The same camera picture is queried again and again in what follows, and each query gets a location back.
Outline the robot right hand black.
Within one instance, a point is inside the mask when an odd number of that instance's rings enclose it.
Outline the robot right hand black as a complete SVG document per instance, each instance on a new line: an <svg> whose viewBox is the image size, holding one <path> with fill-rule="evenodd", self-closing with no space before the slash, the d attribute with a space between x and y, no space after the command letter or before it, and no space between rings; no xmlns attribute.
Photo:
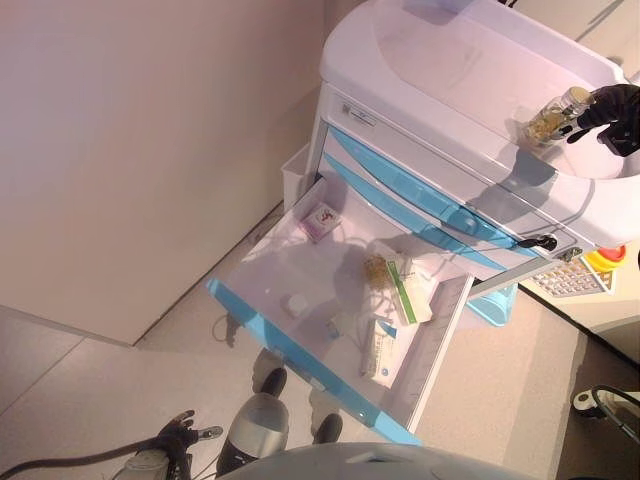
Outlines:
<svg viewBox="0 0 640 480"><path fill-rule="evenodd" d="M596 127L597 135L614 155L628 157L639 150L639 87L633 84L604 86L592 93L593 103L576 119L568 144L576 143Z"/></svg>

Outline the robot left hand black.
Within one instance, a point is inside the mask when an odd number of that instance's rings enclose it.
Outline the robot left hand black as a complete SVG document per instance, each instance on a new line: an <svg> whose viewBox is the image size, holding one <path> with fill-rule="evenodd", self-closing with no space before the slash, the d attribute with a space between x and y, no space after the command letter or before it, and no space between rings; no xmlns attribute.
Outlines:
<svg viewBox="0 0 640 480"><path fill-rule="evenodd" d="M193 409L179 413L160 430L158 436L176 438L184 448L189 448L200 441L213 440L223 434L224 428L219 425L202 429L194 428L194 415Z"/></svg>

